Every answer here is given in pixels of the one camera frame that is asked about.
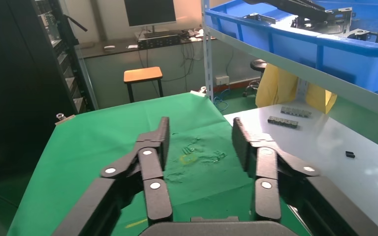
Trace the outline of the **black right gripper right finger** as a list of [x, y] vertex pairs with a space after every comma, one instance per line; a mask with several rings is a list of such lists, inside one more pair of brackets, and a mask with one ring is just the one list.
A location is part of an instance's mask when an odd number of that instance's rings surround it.
[[282, 150], [269, 134], [248, 130], [236, 117], [232, 143], [243, 170], [254, 180], [254, 220], [280, 223], [284, 201], [314, 236], [378, 236], [378, 225], [329, 178]]

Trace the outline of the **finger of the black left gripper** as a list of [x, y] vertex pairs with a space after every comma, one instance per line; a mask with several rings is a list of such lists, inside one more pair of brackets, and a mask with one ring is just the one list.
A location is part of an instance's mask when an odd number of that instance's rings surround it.
[[313, 21], [326, 21], [328, 18], [328, 13], [325, 11], [325, 9], [318, 9], [318, 8], [312, 8], [308, 7], [305, 9], [305, 18], [308, 18]]

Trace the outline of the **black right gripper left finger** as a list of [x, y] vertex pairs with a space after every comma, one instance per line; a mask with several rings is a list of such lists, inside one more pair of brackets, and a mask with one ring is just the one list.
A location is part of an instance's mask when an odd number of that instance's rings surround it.
[[163, 171], [168, 157], [170, 124], [138, 136], [133, 149], [104, 167], [63, 221], [55, 236], [109, 236], [123, 208], [144, 193], [149, 225], [172, 221], [172, 205]]

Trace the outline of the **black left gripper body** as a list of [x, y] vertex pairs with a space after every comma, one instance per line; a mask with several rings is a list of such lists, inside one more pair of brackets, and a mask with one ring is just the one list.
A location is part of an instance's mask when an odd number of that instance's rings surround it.
[[301, 12], [304, 12], [308, 7], [310, 7], [309, 4], [300, 0], [244, 0], [244, 2], [250, 5], [259, 3], [269, 4], [281, 11], [294, 15], [299, 15]]

